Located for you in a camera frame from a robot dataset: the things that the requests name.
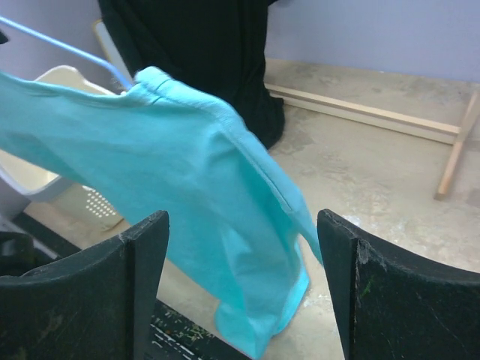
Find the cream plastic laundry basket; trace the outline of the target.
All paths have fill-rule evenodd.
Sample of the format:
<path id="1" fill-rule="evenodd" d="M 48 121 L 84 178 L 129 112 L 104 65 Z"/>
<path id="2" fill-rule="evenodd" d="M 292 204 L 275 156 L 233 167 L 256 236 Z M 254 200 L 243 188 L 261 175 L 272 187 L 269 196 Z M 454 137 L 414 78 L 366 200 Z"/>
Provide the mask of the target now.
<path id="1" fill-rule="evenodd" d="M 114 94 L 88 81 L 75 67 L 68 65 L 53 67 L 34 81 L 96 95 Z M 94 230 L 111 230 L 122 221 L 119 212 L 94 188 L 71 181 L 5 151 L 3 145 L 6 138 L 2 131 L 1 127 L 1 178 L 16 192 L 33 203 L 49 203 Z"/>

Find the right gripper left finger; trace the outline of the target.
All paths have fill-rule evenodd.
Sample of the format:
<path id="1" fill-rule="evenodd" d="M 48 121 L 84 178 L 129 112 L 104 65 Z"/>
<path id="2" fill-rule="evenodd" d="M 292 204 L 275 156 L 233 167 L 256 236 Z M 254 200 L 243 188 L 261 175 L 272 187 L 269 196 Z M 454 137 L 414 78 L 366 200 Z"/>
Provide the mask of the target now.
<path id="1" fill-rule="evenodd" d="M 124 232 L 46 265 L 33 239 L 1 234 L 3 359 L 142 359 L 167 252 L 157 211 Z"/>

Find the teal t shirt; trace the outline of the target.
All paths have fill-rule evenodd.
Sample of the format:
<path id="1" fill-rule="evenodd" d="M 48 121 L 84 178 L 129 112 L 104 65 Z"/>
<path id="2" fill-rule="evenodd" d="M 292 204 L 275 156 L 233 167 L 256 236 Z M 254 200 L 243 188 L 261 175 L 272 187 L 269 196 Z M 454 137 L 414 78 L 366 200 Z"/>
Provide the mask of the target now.
<path id="1" fill-rule="evenodd" d="M 121 95 L 1 75 L 1 148 L 99 191 L 131 224 L 169 214 L 168 259 L 219 300 L 252 359 L 293 318 L 321 254 L 299 188 L 226 102 L 156 67 Z"/>

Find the wooden clothes rack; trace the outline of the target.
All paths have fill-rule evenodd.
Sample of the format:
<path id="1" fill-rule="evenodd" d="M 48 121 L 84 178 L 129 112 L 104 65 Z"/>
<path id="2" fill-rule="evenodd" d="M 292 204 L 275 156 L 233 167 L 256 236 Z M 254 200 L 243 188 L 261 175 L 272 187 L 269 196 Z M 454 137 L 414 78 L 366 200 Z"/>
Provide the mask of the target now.
<path id="1" fill-rule="evenodd" d="M 467 137 L 479 119 L 477 91 L 470 98 L 460 124 L 451 125 L 279 85 L 267 84 L 265 87 L 289 106 L 451 145 L 452 150 L 434 196 L 436 200 L 444 200 L 449 195 Z"/>

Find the black t shirt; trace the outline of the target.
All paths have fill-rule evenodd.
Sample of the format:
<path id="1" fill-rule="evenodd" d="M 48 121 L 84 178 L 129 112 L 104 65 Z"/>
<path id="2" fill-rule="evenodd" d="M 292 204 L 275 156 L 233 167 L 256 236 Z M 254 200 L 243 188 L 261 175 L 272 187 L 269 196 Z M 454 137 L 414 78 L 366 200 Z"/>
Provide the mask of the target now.
<path id="1" fill-rule="evenodd" d="M 270 149 L 284 102 L 264 85 L 270 1 L 102 0 L 101 19 L 130 74 L 155 66 L 223 99 Z"/>

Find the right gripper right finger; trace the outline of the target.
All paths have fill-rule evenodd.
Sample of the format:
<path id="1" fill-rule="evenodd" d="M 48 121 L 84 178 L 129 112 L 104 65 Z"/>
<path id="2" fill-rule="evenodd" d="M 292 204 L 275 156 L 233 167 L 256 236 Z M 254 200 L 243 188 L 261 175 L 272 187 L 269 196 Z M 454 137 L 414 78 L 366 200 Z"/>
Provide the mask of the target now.
<path id="1" fill-rule="evenodd" d="M 345 359 L 479 358 L 479 273 L 419 256 L 329 209 L 317 231 Z"/>

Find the small framed whiteboard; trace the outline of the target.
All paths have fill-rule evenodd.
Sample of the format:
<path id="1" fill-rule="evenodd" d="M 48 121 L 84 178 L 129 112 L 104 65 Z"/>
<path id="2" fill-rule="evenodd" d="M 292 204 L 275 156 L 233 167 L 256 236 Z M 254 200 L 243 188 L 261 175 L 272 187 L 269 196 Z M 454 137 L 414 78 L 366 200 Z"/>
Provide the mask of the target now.
<path id="1" fill-rule="evenodd" d="M 107 61 L 110 62 L 131 85 L 133 85 L 134 80 L 102 20 L 98 20 L 94 23 L 93 31 Z"/>

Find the light blue wire hanger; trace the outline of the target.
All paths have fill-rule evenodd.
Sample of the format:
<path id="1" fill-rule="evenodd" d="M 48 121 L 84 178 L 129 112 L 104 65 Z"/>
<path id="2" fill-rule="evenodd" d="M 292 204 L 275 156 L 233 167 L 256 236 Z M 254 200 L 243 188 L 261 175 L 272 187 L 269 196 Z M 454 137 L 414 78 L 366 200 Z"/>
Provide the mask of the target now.
<path id="1" fill-rule="evenodd" d="M 124 89 L 129 90 L 133 85 L 130 80 L 127 80 L 127 78 L 120 72 L 119 69 L 117 69 L 113 64 L 109 63 L 108 61 L 96 56 L 92 55 L 89 52 L 83 51 L 81 49 L 78 49 L 74 46 L 71 46 L 67 43 L 64 43 L 60 40 L 57 40 L 53 37 L 47 36 L 43 33 L 40 33 L 39 31 L 35 31 L 32 28 L 29 28 L 27 26 L 24 26 L 22 24 L 19 24 L 18 22 L 14 22 L 11 19 L 8 19 L 4 16 L 1 16 L 1 24 L 5 26 L 9 26 L 13 29 L 16 29 L 24 34 L 27 34 L 29 36 L 32 36 L 33 38 L 37 38 L 41 41 L 47 42 L 48 44 L 52 44 L 55 47 L 58 47 L 60 49 L 63 49 L 69 53 L 73 53 L 76 56 L 79 56 L 80 58 L 86 59 L 90 61 L 91 63 L 94 63 L 98 66 L 101 66 L 102 68 L 108 70 L 113 77 L 123 86 Z"/>

